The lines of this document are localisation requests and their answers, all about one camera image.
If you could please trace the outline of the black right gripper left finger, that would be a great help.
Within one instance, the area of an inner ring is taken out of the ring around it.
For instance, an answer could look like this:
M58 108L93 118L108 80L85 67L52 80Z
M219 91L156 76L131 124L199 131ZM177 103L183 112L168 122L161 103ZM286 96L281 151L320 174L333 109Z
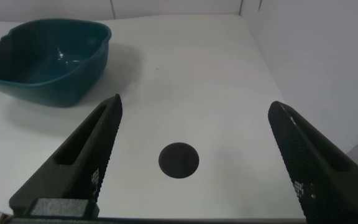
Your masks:
M10 198L14 215L39 198L97 201L121 118L120 95L102 101Z

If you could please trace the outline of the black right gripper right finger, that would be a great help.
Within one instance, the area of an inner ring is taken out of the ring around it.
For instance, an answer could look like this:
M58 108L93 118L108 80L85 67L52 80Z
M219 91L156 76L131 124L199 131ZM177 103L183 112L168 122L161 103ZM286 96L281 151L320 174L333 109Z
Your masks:
M284 103L268 121L307 223L358 223L358 165Z

